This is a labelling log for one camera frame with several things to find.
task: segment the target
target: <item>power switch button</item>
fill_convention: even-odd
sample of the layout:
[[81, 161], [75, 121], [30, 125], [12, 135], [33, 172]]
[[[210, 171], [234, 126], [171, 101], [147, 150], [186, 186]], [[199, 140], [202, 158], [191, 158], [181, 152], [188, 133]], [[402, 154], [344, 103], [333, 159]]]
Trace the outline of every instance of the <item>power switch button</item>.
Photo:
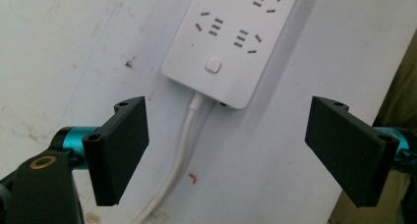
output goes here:
[[216, 74], [221, 67], [221, 59], [218, 57], [209, 57], [206, 62], [206, 70]]

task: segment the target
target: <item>clamp jaw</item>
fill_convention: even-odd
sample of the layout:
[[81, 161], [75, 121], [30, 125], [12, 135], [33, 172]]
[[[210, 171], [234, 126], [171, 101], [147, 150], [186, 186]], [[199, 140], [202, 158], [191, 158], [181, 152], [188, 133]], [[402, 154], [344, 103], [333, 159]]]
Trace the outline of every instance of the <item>clamp jaw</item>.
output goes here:
[[343, 103], [314, 96], [306, 144], [357, 207], [378, 205], [390, 169], [411, 173], [397, 221], [417, 223], [417, 138], [395, 130], [407, 143], [398, 147], [400, 140], [393, 133], [368, 126], [348, 109]]
[[84, 223], [72, 170], [89, 169], [95, 201], [118, 204], [149, 144], [144, 97], [119, 102], [101, 127], [66, 127], [0, 181], [0, 223]]

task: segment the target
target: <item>white power strip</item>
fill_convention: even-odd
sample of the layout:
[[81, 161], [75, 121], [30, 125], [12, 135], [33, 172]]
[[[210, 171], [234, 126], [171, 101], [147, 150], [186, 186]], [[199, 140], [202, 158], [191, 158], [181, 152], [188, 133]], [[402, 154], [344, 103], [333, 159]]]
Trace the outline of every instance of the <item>white power strip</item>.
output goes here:
[[233, 108], [249, 102], [295, 0], [193, 0], [162, 64]]

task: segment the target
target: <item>red stain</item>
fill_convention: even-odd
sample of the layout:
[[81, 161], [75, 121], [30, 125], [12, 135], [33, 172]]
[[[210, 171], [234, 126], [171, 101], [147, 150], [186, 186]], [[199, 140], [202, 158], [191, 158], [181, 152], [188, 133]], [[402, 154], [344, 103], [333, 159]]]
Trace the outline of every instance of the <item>red stain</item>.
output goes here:
[[193, 185], [196, 185], [196, 183], [197, 183], [197, 175], [196, 175], [196, 174], [192, 174], [192, 173], [190, 173], [190, 174], [188, 174], [188, 176], [189, 176], [191, 179], [193, 179]]

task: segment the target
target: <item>white power cable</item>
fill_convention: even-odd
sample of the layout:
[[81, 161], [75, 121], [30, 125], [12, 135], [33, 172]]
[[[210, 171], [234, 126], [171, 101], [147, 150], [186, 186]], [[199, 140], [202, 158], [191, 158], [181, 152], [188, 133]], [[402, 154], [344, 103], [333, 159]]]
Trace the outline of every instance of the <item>white power cable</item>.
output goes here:
[[190, 133], [193, 128], [193, 123], [196, 118], [197, 112], [203, 105], [205, 97], [196, 92], [194, 98], [190, 103], [189, 111], [185, 124], [183, 127], [183, 132], [181, 135], [180, 145], [178, 147], [177, 155], [172, 166], [171, 172], [165, 180], [165, 183], [159, 189], [158, 193], [153, 197], [153, 199], [147, 204], [147, 206], [142, 210], [141, 214], [133, 220], [132, 223], [142, 224], [150, 214], [156, 209], [156, 207], [162, 202], [166, 194], [171, 189], [173, 183], [175, 182], [178, 175], [180, 175], [181, 168], [184, 164], [185, 156], [187, 154], [188, 145], [190, 143]]

